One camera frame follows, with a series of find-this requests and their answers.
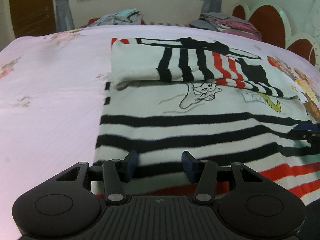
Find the floral pattern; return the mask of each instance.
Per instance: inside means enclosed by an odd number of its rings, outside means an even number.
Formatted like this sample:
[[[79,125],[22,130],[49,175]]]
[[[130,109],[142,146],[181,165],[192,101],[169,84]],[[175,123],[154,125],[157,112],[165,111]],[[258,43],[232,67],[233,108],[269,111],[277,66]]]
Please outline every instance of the floral pattern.
[[[83,29],[75,29],[66,32],[54,33],[52,35],[44,37],[43,40],[48,40],[48,42],[50,43],[54,42],[54,45],[56,46],[61,45],[62,47],[64,47],[76,37],[84,36],[80,33],[82,30]]]
[[[16,59],[12,60],[10,63],[7,63],[7,64],[5,64],[4,66],[2,66],[2,67],[0,68],[0,78],[5,77],[5,76],[8,75],[11,71],[13,71],[13,70],[14,70],[13,66],[18,63],[18,61],[19,61],[20,58],[21,58],[21,57],[18,57],[18,58],[16,58]]]
[[[320,122],[320,96],[317,92],[315,83],[308,78],[301,70],[294,68],[293,70],[283,61],[276,57],[268,57],[269,63],[281,70],[294,81],[292,88],[301,91],[305,100],[303,104],[315,121]]]

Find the red stripe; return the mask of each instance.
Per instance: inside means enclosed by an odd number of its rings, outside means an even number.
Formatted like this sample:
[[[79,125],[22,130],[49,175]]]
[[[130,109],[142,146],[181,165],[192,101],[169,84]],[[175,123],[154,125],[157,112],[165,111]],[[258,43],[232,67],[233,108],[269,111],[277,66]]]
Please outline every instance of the red stripe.
[[[270,170],[262,171],[260,174],[266,178],[275,181],[287,176],[299,176],[320,171],[320,162],[305,164],[302,166],[290,167],[287,163],[276,166]]]
[[[271,66],[276,67],[276,65],[273,63],[273,61],[268,57],[268,62]]]
[[[245,83],[241,82],[239,80],[235,80],[236,84],[237,84],[237,88],[245,88]]]
[[[236,69],[236,62],[230,57],[228,57],[228,63],[229,63],[230,70],[237,75],[237,80],[244,80],[243,76]]]
[[[129,44],[129,41],[128,41],[128,39],[122,39],[122,40],[120,40],[123,44]]]
[[[218,69],[222,73],[222,76],[224,78],[231,78],[231,74],[227,70],[225,70],[223,68],[223,65],[222,65],[221,57],[224,57],[224,56],[220,55],[220,54],[218,54],[216,52],[212,52],[212,56],[213,56],[213,59],[214,59],[214,67],[216,69]]]
[[[295,194],[297,197],[302,198],[304,195],[317,189],[320,189],[320,179],[294,187],[289,189],[289,191]]]
[[[225,78],[218,78],[218,79],[216,79],[216,84],[226,86],[228,84],[228,82]]]
[[[103,194],[96,194],[96,197],[99,199],[104,199],[104,195]]]
[[[115,41],[117,41],[118,39],[117,38],[112,38],[111,39],[111,46],[115,43]]]

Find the bed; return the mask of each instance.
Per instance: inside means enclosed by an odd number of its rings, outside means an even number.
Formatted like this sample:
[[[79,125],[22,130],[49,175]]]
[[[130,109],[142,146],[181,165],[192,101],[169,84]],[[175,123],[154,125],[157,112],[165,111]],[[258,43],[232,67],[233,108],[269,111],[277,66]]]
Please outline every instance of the bed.
[[[278,20],[281,35],[278,31],[264,34],[264,30],[270,30],[259,25],[258,19],[263,19],[259,14],[266,16],[270,13],[275,21]],[[0,200],[3,205],[0,224],[3,230],[0,238],[20,237],[11,216],[11,208],[21,194],[79,161],[99,164],[95,147],[100,133],[101,111],[108,105],[105,89],[111,73],[112,38],[172,40],[191,37],[207,42],[218,40],[235,49],[246,49],[261,57],[269,57],[270,64],[287,72],[288,77],[289,71],[295,71],[294,79],[301,83],[305,88],[303,92],[310,99],[305,102],[310,120],[320,120],[319,46],[312,45],[313,39],[305,33],[291,37],[290,26],[277,7],[262,5],[250,12],[245,5],[239,5],[235,7],[233,15],[252,21],[262,33],[264,42],[176,26],[98,26],[44,37],[22,37],[1,51],[0,183],[3,190]],[[311,49],[313,53],[308,62]],[[305,205],[318,212],[320,154],[307,154],[301,158],[290,156],[289,159],[283,163],[289,171],[281,178],[275,177],[274,181],[291,189]],[[177,191],[192,194],[195,185],[186,184],[185,178],[177,175],[177,181],[172,185],[166,183],[154,187],[154,181],[148,178],[142,178],[142,183],[151,195]],[[141,184],[141,180],[133,181],[126,191],[134,192],[137,183]],[[99,194],[99,185],[93,185],[92,191]],[[223,194],[225,186],[220,185],[218,195],[221,197]],[[314,217],[308,218],[304,234],[309,233],[313,224],[316,225],[316,213],[311,216]]]

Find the black stripe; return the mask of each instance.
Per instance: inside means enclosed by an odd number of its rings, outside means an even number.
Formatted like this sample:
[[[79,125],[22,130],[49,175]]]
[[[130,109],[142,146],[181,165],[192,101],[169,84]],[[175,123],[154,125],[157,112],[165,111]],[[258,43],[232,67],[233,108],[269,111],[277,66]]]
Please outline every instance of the black stripe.
[[[301,157],[309,154],[317,154],[312,152],[310,147],[303,147],[303,148],[283,147],[274,142],[274,143],[266,144],[259,148],[248,150],[248,151],[243,151],[243,152],[238,152],[233,154],[210,156],[210,157],[201,158],[201,159],[214,161],[219,166],[226,166],[226,165],[230,165],[232,162],[248,163],[248,162],[260,160],[262,158],[266,158],[278,152],[280,152],[285,157],[290,157],[290,156]],[[99,160],[95,162],[93,166],[100,166],[102,165],[103,162],[104,160]],[[157,164],[137,167],[133,175],[133,178],[140,179],[144,177],[151,177],[156,175],[176,173],[176,172],[182,172],[182,171],[183,171],[183,168],[182,168],[181,162],[157,163]]]
[[[244,50],[240,50],[240,49],[236,49],[236,50],[239,50],[239,51],[243,51],[244,53],[248,53],[248,54],[251,54],[250,52],[247,52],[247,51],[244,51]],[[239,53],[236,53],[235,51],[229,51],[229,54],[228,55],[233,55],[235,57],[245,57],[247,59],[260,59],[261,60],[261,57],[257,56],[257,55],[254,55],[255,57],[250,57],[248,55],[245,55],[245,54],[239,54]]]
[[[107,82],[104,90],[109,90],[109,89],[110,89],[110,82]]]
[[[167,48],[167,47],[164,48],[162,59],[160,60],[157,68],[157,71],[160,76],[160,80],[163,82],[172,81],[171,72],[168,69],[171,57],[172,57],[172,48]]]
[[[110,97],[107,97],[106,100],[104,101],[104,106],[110,104]]]
[[[202,72],[204,79],[215,79],[213,73],[207,68],[207,59],[204,49],[196,49],[199,70]]]
[[[219,143],[241,141],[251,137],[271,133],[280,138],[290,139],[287,133],[274,131],[263,125],[245,128],[237,131],[224,132],[210,135],[185,135],[162,138],[158,140],[129,139],[119,135],[99,135],[96,147],[111,146],[125,151],[136,150],[140,154],[170,148],[194,148]]]
[[[274,123],[292,126],[295,124],[312,124],[311,121],[295,120],[290,117],[282,118],[271,115],[235,113],[235,114],[207,114],[207,115],[186,115],[186,116],[150,116],[135,117],[128,115],[103,115],[103,124],[122,124],[131,127],[169,127],[190,124],[211,124],[235,122],[253,118],[259,122]]]
[[[269,82],[263,66],[249,65],[244,61],[243,58],[236,59],[236,61],[241,65],[241,71],[248,78],[248,80],[261,82],[264,84]]]
[[[193,81],[193,75],[191,68],[188,66],[189,57],[188,57],[188,49],[180,49],[180,57],[179,57],[179,68],[182,71],[183,81]]]
[[[277,95],[274,95],[272,90],[270,88],[268,88],[267,86],[261,85],[261,84],[259,84],[259,85],[262,86],[266,90],[266,93],[265,93],[266,95],[268,95],[268,96],[277,96]]]
[[[276,88],[276,87],[273,87],[273,86],[271,86],[269,83],[265,83],[268,87],[271,87],[271,88],[274,88],[275,89],[275,91],[277,92],[277,96],[278,97],[280,97],[280,98],[283,98],[283,93],[282,93],[282,91],[279,89],[279,88]]]
[[[149,46],[160,46],[160,47],[169,47],[169,48],[185,48],[185,49],[205,49],[209,51],[214,51],[216,53],[227,55],[229,53],[229,47],[219,41],[209,43],[206,41],[197,41],[192,38],[181,38],[177,40],[157,40],[157,39],[145,39],[149,41],[155,41],[155,43],[143,43],[140,39],[141,44]],[[176,44],[163,44],[161,41],[177,41],[180,45]]]
[[[166,47],[166,48],[183,48],[183,45],[173,45],[173,44],[163,44],[163,43],[143,43],[142,40],[148,40],[148,41],[175,41],[180,42],[180,40],[157,40],[157,39],[144,39],[144,38],[136,38],[136,41],[138,44],[143,45],[150,45],[150,46],[156,46],[156,47]]]
[[[252,86],[252,89],[250,89],[250,90],[252,90],[254,92],[261,92],[260,89],[257,86],[253,85],[251,82],[248,82],[248,81],[243,81],[243,82]]]

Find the folded clothes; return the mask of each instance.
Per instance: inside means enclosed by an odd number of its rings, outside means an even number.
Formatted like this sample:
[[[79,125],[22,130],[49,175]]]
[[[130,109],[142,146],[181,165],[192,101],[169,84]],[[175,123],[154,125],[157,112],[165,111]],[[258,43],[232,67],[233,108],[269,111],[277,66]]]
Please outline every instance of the folded clothes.
[[[242,37],[246,37],[252,40],[256,40],[256,41],[261,41],[261,39],[259,39],[257,36],[255,36],[252,33],[249,32],[244,32],[244,31],[240,31],[240,30],[235,30],[235,29],[228,29],[228,30],[223,30],[223,33],[229,33],[229,34],[233,34],[233,35],[237,35],[237,36],[242,36]]]
[[[267,59],[219,41],[113,38],[111,65],[117,88],[132,81],[211,81],[281,98],[297,95]]]
[[[204,13],[198,20],[189,23],[192,27],[230,33],[256,41],[262,41],[261,33],[248,21],[222,13]]]
[[[209,16],[209,17],[212,16],[212,17],[215,17],[215,18],[220,19],[220,20],[231,19],[233,21],[238,21],[238,22],[242,22],[242,23],[248,23],[248,21],[240,19],[238,17],[226,15],[226,14],[223,14],[223,13],[217,13],[217,12],[203,13],[203,14],[201,14],[201,16]]]

